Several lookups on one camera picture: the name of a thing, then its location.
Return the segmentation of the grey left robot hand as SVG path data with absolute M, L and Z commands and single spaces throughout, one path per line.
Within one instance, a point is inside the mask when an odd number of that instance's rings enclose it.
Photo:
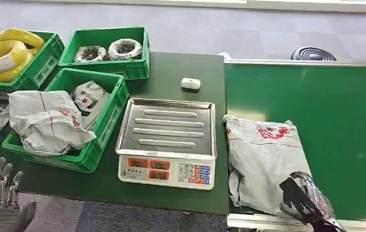
M 23 172 L 10 179 L 13 165 L 0 157 L 0 232 L 24 232 L 33 221 L 37 202 L 20 205 L 20 184 Z

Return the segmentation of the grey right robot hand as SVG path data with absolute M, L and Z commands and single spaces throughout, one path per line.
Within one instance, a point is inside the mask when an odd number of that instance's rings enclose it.
M 314 232 L 346 231 L 337 221 L 331 202 L 308 173 L 292 172 L 279 186 L 283 191 L 282 212 L 304 225 L 310 224 Z

